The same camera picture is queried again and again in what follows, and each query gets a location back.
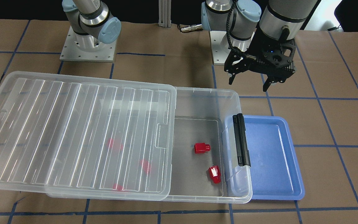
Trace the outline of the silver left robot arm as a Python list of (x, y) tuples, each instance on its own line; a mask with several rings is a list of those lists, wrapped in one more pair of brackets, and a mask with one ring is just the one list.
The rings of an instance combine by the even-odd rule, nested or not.
[(266, 75), (263, 91), (284, 83), (295, 72), (295, 37), (316, 0), (269, 0), (264, 9), (254, 0), (205, 0), (201, 4), (203, 30), (224, 32), (223, 69), (229, 84), (246, 71)]

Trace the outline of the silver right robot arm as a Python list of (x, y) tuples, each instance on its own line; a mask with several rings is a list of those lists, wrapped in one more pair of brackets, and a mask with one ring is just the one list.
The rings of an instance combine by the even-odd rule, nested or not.
[(63, 0), (62, 8), (78, 35), (90, 35), (104, 44), (111, 44), (121, 33), (121, 21), (101, 0)]

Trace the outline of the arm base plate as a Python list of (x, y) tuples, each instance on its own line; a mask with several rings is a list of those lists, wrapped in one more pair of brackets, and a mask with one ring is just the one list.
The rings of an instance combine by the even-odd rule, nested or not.
[[(230, 37), (231, 43), (234, 47), (239, 48), (242, 52), (246, 52), (250, 46), (251, 40), (255, 32), (251, 35), (250, 39), (241, 41)], [(229, 53), (229, 44), (227, 42), (226, 32), (224, 31), (209, 31), (211, 51), (213, 54), (213, 65), (224, 65)]]
[(104, 44), (91, 35), (79, 35), (69, 28), (60, 60), (70, 62), (114, 62), (117, 40)]

